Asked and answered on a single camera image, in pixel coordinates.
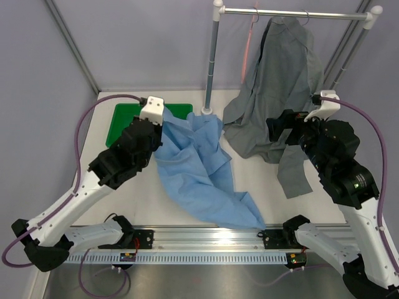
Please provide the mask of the light blue shirt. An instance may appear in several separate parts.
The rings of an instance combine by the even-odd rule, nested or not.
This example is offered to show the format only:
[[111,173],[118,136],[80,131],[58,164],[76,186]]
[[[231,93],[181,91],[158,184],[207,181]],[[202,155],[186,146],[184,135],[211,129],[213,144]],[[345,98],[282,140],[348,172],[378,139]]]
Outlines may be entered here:
[[234,190],[231,157],[220,145],[222,121],[165,110],[162,146],[155,151],[160,181],[170,199],[199,221],[228,229],[265,229],[248,192]]

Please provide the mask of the pink clothes hanger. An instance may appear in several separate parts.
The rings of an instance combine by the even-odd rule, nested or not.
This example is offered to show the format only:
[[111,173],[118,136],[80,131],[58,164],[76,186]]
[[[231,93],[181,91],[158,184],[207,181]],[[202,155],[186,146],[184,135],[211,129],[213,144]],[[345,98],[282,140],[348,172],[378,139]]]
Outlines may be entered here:
[[243,55],[243,64],[242,64],[242,69],[241,69],[241,83],[244,83],[244,79],[246,76],[246,69],[247,69],[247,64],[248,64],[248,55],[249,55],[249,48],[251,45],[251,39],[252,39],[252,33],[253,33],[253,27],[254,24],[259,20],[258,17],[255,15],[252,16],[251,19],[251,25],[249,27],[249,32],[248,32],[248,38],[246,41],[246,47]]

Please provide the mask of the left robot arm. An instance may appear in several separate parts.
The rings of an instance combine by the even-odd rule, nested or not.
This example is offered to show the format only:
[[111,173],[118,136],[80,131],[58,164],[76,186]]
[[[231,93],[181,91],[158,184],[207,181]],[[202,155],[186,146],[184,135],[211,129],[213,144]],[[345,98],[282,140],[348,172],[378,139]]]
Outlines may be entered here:
[[71,189],[44,212],[30,220],[12,224],[24,245],[27,258],[41,272],[62,265],[74,253],[94,247],[126,249],[135,230],[123,216],[84,227],[72,224],[95,203],[117,190],[147,167],[162,144],[163,117],[141,114],[133,118],[120,137],[89,164],[88,170]]

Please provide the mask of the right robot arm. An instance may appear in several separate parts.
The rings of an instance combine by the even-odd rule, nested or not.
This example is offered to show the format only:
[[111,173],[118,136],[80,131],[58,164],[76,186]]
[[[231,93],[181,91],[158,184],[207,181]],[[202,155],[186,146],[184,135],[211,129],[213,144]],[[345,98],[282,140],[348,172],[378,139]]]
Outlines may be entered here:
[[312,250],[333,266],[355,298],[398,298],[398,275],[377,231],[380,193],[371,172],[354,158],[360,140],[345,121],[307,116],[285,110],[279,118],[268,118],[269,139],[277,141],[284,130],[291,130],[286,144],[300,146],[308,157],[358,248],[341,245],[302,215],[285,221],[282,240],[288,247]]

